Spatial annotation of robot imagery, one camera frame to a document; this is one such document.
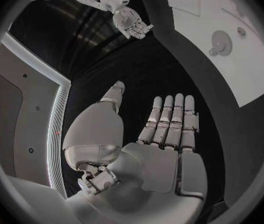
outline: robotic hand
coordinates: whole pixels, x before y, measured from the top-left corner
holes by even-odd
[[[83,4],[98,8],[103,11],[110,11],[114,14],[113,24],[124,36],[130,39],[131,36],[143,39],[153,26],[147,26],[139,14],[127,7],[130,0],[77,0]]]
[[[194,152],[193,96],[177,94],[175,101],[167,96],[164,106],[156,97],[138,140],[122,148],[117,113],[123,93],[123,83],[116,82],[76,118],[65,137],[66,160],[82,172],[77,212],[85,221],[92,213],[85,209],[88,203],[110,223],[193,223],[207,193],[205,167]]]

